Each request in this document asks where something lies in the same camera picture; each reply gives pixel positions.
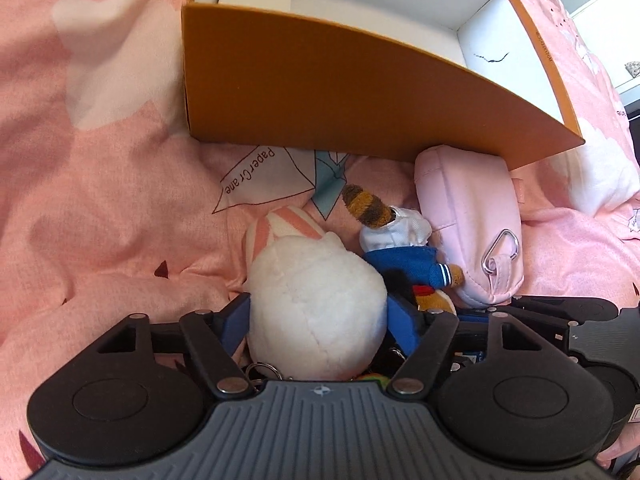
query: pink blanket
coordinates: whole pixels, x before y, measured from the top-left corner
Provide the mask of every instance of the pink blanket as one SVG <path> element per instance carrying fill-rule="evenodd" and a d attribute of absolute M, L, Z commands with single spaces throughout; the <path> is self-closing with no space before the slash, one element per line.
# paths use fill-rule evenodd
<path fill-rule="evenodd" d="M 357 250 L 336 205 L 345 180 L 417 206 L 411 164 L 191 139 L 181 1 L 0 0 L 3 480 L 42 463 L 25 417 L 34 388 L 128 313 L 221 308 L 241 289 L 256 217 L 302 206 Z M 523 1 L 588 143 L 514 172 L 522 293 L 635 306 L 640 184 L 624 110 L 560 1 Z"/>

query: metal screw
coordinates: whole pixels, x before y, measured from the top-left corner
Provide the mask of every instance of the metal screw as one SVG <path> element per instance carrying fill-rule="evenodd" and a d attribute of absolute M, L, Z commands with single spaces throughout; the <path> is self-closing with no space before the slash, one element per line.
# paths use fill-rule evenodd
<path fill-rule="evenodd" d="M 220 379 L 216 387 L 224 394 L 241 394 L 249 387 L 249 383 L 242 377 L 226 377 Z"/>
<path fill-rule="evenodd" d="M 393 389 L 400 395 L 419 394 L 424 390 L 424 384 L 422 384 L 422 381 L 409 377 L 396 379 L 391 383 L 391 385 L 393 386 Z"/>

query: gray ribbed plate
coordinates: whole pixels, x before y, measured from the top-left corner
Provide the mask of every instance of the gray ribbed plate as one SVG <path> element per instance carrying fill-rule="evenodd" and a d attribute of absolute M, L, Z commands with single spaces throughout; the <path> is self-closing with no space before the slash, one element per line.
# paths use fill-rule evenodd
<path fill-rule="evenodd" d="M 423 404 L 389 399 L 377 383 L 270 381 L 257 397 L 219 404 L 193 440 L 154 462 L 99 471 L 52 461 L 32 478 L 605 480 L 609 476 L 591 462 L 549 473 L 485 464 L 450 443 Z"/>

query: striped tail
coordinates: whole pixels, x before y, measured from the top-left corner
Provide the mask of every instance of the striped tail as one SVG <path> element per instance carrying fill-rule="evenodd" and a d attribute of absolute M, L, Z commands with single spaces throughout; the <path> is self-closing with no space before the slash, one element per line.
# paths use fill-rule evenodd
<path fill-rule="evenodd" d="M 379 229 L 396 219 L 396 212 L 393 209 L 360 186 L 353 184 L 344 186 L 342 200 L 349 213 L 371 229 Z"/>

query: open cardboard box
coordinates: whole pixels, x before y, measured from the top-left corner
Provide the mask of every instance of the open cardboard box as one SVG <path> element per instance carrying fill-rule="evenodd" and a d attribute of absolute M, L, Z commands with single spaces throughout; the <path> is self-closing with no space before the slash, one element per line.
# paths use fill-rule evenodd
<path fill-rule="evenodd" d="M 410 162 L 449 144 L 510 169 L 584 142 L 520 0 L 209 1 L 182 9 L 197 139 Z"/>

